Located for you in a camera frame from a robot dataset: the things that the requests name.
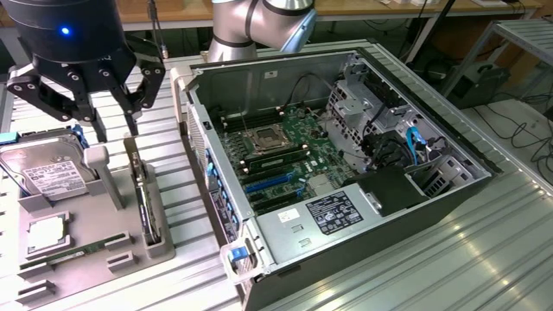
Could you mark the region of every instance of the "cpu socket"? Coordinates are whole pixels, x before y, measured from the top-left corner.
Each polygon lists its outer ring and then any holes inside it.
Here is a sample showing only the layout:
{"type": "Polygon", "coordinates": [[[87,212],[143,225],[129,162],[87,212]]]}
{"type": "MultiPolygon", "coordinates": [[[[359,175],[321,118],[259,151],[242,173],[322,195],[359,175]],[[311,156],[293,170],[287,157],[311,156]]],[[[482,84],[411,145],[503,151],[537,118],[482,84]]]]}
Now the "cpu socket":
{"type": "Polygon", "coordinates": [[[262,154],[267,150],[273,150],[289,145],[286,134],[278,124],[262,126],[249,130],[246,135],[254,147],[254,154],[262,154]]]}

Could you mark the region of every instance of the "green circuit board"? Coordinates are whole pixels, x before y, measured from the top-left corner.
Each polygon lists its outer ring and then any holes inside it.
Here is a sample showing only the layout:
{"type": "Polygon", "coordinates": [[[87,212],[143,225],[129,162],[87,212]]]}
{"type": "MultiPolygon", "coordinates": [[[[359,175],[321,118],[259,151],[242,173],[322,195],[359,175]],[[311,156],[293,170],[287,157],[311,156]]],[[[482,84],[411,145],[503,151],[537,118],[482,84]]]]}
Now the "green circuit board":
{"type": "MultiPolygon", "coordinates": [[[[309,183],[310,178],[314,176],[325,176],[323,180],[327,180],[327,182],[323,183],[323,189],[330,189],[330,186],[331,189],[337,189],[341,187],[342,182],[354,176],[355,172],[338,155],[338,150],[333,143],[321,135],[322,130],[313,115],[305,114],[299,109],[289,108],[279,123],[258,128],[247,128],[247,131],[219,133],[221,142],[245,191],[250,185],[258,185],[286,174],[290,176],[287,182],[246,193],[257,214],[267,213],[321,194],[322,190],[318,189],[315,191],[311,187],[313,180],[309,183]],[[261,132],[269,132],[277,138],[274,140],[269,139],[267,147],[271,148],[270,150],[259,151],[259,146],[255,146],[257,142],[253,137],[255,133],[261,132]],[[302,145],[306,145],[307,148],[294,152],[297,155],[289,152],[286,156],[273,157],[278,160],[271,161],[267,159],[265,161],[263,164],[267,165],[266,168],[270,168],[270,170],[255,174],[251,174],[253,172],[245,174],[243,164],[239,161],[255,159],[259,155],[275,154],[279,150],[290,150],[293,147],[302,145]],[[275,171],[273,176],[247,183],[251,176],[261,176],[265,172],[270,175],[271,171],[275,171]],[[270,204],[274,198],[281,198],[285,195],[289,195],[289,197],[294,196],[294,199],[270,204]]],[[[259,167],[261,165],[254,166],[253,162],[249,164],[249,168],[259,167]]]]}

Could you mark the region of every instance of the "blue latch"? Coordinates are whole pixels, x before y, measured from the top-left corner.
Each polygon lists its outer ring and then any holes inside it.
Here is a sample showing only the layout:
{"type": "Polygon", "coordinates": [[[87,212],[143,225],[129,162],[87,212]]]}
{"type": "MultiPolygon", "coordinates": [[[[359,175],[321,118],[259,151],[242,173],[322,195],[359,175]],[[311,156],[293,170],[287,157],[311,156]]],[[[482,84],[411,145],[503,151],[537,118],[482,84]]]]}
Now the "blue latch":
{"type": "Polygon", "coordinates": [[[413,158],[414,158],[414,165],[417,165],[418,161],[417,161],[417,151],[414,150],[414,142],[421,143],[421,144],[426,144],[426,141],[423,140],[415,126],[411,126],[410,128],[406,129],[405,139],[406,139],[406,146],[409,147],[409,150],[410,150],[413,158]]]}
{"type": "Polygon", "coordinates": [[[18,134],[17,132],[0,133],[0,145],[17,143],[18,134]]]}
{"type": "Polygon", "coordinates": [[[239,248],[233,248],[230,250],[230,254],[227,254],[227,258],[230,262],[237,262],[238,260],[247,258],[247,256],[249,254],[247,254],[247,249],[245,248],[245,246],[239,248]]]}
{"type": "Polygon", "coordinates": [[[205,173],[207,173],[207,176],[211,176],[213,174],[214,165],[213,163],[207,164],[207,169],[205,170],[205,173]]]}

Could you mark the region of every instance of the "circuit board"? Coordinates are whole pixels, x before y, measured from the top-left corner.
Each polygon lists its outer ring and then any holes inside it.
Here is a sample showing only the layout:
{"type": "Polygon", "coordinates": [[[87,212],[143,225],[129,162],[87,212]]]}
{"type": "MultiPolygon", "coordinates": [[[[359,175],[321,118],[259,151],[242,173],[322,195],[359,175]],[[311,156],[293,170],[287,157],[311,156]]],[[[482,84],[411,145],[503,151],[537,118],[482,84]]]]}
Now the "circuit board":
{"type": "Polygon", "coordinates": [[[267,213],[291,203],[313,198],[321,194],[321,191],[337,189],[342,182],[355,174],[338,155],[333,143],[325,135],[321,135],[323,129],[318,126],[314,118],[302,109],[289,108],[279,123],[247,128],[246,131],[219,133],[231,166],[257,214],[267,213]],[[255,159],[259,154],[277,154],[278,150],[290,150],[293,146],[305,147],[305,145],[307,151],[299,157],[293,156],[290,161],[283,161],[283,157],[274,157],[279,159],[279,162],[274,161],[273,169],[258,174],[251,174],[253,172],[245,174],[243,159],[255,159]],[[270,150],[263,153],[259,151],[262,147],[267,147],[270,150]],[[255,176],[266,176],[266,178],[258,179],[255,176]],[[255,190],[255,185],[273,181],[278,176],[279,183],[255,190]],[[322,180],[319,182],[321,188],[314,187],[315,180],[322,180]],[[273,199],[286,195],[291,200],[270,204],[273,199]]]}

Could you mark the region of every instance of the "warning label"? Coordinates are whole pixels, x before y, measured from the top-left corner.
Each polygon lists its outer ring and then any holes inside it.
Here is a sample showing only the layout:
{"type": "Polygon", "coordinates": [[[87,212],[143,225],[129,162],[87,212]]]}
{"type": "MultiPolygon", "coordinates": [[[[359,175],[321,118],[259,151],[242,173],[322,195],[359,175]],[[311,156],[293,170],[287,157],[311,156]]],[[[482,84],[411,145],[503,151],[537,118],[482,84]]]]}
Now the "warning label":
{"type": "Polygon", "coordinates": [[[342,191],[306,203],[310,215],[325,235],[330,235],[362,220],[361,214],[342,191]]]}

